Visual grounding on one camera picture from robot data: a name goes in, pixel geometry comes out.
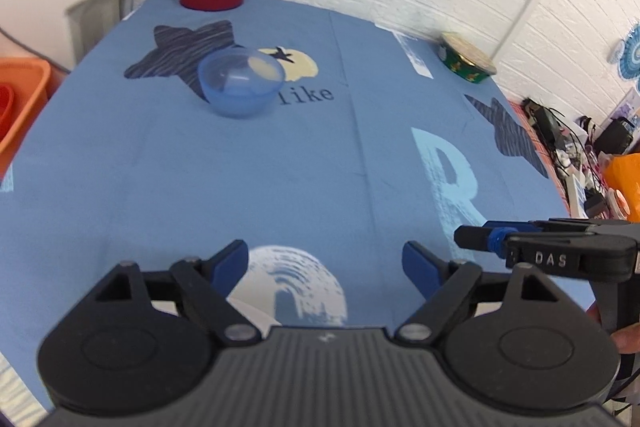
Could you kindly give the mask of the person's right hand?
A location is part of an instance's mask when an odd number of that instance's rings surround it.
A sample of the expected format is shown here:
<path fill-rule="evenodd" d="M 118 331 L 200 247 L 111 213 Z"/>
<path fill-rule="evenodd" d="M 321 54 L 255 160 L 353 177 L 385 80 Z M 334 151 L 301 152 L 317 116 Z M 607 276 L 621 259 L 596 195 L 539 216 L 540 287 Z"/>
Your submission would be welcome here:
<path fill-rule="evenodd" d="M 594 321 L 601 323 L 597 303 L 593 303 L 586 312 Z M 636 323 L 620 329 L 611 335 L 621 355 L 633 355 L 640 351 L 640 324 Z"/>

